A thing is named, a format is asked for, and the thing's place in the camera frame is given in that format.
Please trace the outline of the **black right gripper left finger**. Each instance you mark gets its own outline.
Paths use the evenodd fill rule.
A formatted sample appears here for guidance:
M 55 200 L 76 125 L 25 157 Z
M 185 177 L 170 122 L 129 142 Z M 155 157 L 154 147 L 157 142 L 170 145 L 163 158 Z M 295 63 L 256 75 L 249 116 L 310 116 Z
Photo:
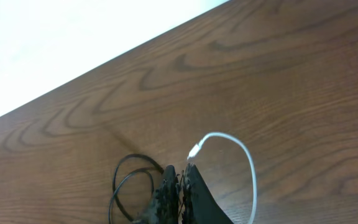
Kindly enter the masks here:
M 180 184 L 175 168 L 166 167 L 159 187 L 154 191 L 152 199 L 133 224 L 178 224 Z

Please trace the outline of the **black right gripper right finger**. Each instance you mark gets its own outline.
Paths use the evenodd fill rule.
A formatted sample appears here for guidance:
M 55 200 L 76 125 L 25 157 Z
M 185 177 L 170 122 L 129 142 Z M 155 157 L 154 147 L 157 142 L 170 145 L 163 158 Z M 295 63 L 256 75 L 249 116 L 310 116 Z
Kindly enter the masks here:
M 195 164 L 184 172 L 182 223 L 233 224 L 213 198 Z

